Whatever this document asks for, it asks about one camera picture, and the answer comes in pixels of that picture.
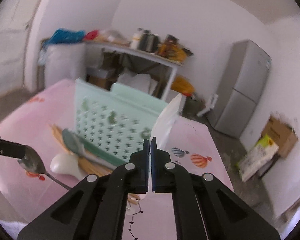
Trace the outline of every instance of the spoon bowl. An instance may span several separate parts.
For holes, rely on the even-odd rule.
[[[62,183],[60,180],[56,179],[47,172],[39,154],[30,146],[26,145],[25,156],[22,159],[18,159],[18,163],[24,170],[32,173],[44,174],[54,182],[58,183],[60,186],[66,188],[67,190],[71,190],[71,187]]]

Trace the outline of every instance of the pink tablecloth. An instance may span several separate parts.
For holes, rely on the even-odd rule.
[[[50,125],[73,128],[74,82],[63,80],[41,92],[10,114],[0,124],[2,139],[27,144],[41,156],[46,169],[50,171],[52,158],[63,152],[53,138]],[[182,158],[172,153],[172,148],[189,152]],[[226,186],[233,190],[226,169],[213,143],[208,128],[204,124],[179,117],[174,124],[166,151],[174,162],[183,165],[189,172],[201,175],[213,173]],[[197,167],[191,160],[193,154],[199,154],[208,160],[206,167]],[[55,175],[62,182],[73,187],[77,179],[67,175]],[[12,158],[0,157],[0,191],[13,208],[26,221],[30,222],[67,191],[43,176],[29,177]],[[133,216],[133,231],[128,231],[132,215],[126,215],[122,239],[134,236],[143,240],[176,239],[174,213],[170,194],[147,194],[140,201],[143,213]]]

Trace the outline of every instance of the silver refrigerator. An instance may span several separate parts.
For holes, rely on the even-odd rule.
[[[218,101],[207,119],[211,126],[239,138],[247,126],[266,84],[271,58],[251,40],[233,45],[219,84]]]

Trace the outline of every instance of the mint green dish rack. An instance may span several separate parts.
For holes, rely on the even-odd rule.
[[[75,84],[75,132],[85,148],[119,166],[143,140],[168,104],[139,90],[116,83],[107,91],[77,79]]]

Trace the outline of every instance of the blue plastic bag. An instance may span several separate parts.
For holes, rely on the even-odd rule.
[[[58,29],[52,37],[44,43],[44,46],[58,43],[77,43],[82,41],[85,31],[73,32],[66,29]]]

